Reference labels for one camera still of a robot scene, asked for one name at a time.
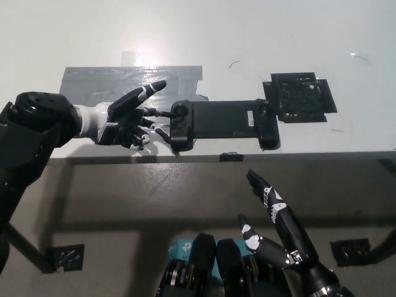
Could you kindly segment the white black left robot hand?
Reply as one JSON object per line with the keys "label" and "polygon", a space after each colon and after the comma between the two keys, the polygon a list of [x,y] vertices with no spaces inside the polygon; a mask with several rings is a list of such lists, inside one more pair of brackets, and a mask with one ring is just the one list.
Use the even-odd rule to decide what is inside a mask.
{"label": "white black left robot hand", "polygon": [[174,113],[139,107],[165,87],[166,81],[160,80],[135,88],[114,102],[101,102],[94,107],[74,105],[80,122],[76,137],[90,139],[97,145],[120,145],[138,152],[150,143],[146,131],[150,129],[170,144],[170,136],[149,117],[172,119]]}

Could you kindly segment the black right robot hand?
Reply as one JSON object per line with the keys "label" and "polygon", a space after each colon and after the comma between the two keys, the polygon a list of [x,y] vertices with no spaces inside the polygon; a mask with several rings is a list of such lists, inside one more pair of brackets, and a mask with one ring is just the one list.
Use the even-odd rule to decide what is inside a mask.
{"label": "black right robot hand", "polygon": [[247,250],[278,269],[317,263],[319,261],[317,251],[291,207],[275,188],[255,171],[249,170],[246,177],[253,193],[265,207],[282,242],[278,244],[260,235],[248,222],[246,216],[240,213],[238,223]]}

